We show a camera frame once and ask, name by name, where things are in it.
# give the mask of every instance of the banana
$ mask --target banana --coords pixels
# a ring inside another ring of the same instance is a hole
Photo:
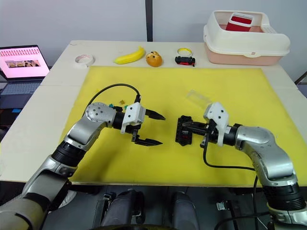
[[[139,60],[142,58],[145,54],[145,50],[143,47],[139,46],[139,50],[136,52],[133,52],[131,54],[127,54],[124,56],[120,56],[114,60],[116,64],[126,64],[130,62],[134,62],[136,60]]]

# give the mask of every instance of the black toy car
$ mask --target black toy car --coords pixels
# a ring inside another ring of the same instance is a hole
[[[195,58],[193,57],[175,57],[175,62],[179,65],[195,66]]]

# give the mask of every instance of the tape roll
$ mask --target tape roll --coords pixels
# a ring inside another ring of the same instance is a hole
[[[179,56],[182,56],[182,57],[190,57],[193,54],[192,50],[188,48],[179,48],[177,50],[177,53]]]
[[[80,68],[88,68],[95,62],[95,58],[91,54],[82,54],[75,58],[75,64]]]

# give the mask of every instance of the white wall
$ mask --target white wall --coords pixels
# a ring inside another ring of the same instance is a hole
[[[71,40],[146,41],[143,0],[0,0],[0,46],[36,44],[53,65]]]
[[[307,0],[154,0],[153,41],[203,42],[203,26],[214,10],[266,13],[271,26],[291,40],[280,64],[293,80],[307,70]]]

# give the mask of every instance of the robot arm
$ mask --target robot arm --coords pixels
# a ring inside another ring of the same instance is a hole
[[[87,106],[82,118],[73,125],[53,154],[49,155],[24,186],[17,198],[0,207],[0,229],[36,230],[42,225],[48,211],[59,207],[71,185],[68,180],[77,170],[79,162],[105,127],[132,134],[135,144],[153,146],[161,142],[139,139],[138,130],[144,116],[165,120],[139,102],[127,107],[109,107],[104,103]]]
[[[228,113],[220,103],[208,106],[204,113],[207,124],[189,121],[182,126],[222,146],[227,144],[246,153],[268,200],[276,230],[306,229],[307,207],[291,159],[276,143],[273,134],[261,127],[228,125]]]

